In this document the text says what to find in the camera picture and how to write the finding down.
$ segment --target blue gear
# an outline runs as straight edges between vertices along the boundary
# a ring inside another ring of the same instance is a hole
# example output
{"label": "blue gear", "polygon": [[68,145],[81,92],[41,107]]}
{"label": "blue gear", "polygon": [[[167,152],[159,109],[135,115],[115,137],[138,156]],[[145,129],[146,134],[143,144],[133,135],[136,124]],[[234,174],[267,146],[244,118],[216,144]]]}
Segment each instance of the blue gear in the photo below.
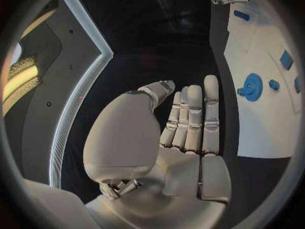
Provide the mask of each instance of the blue gear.
{"label": "blue gear", "polygon": [[250,74],[247,76],[243,88],[237,89],[237,93],[244,96],[249,101],[256,101],[260,98],[263,92],[262,78],[257,74]]}

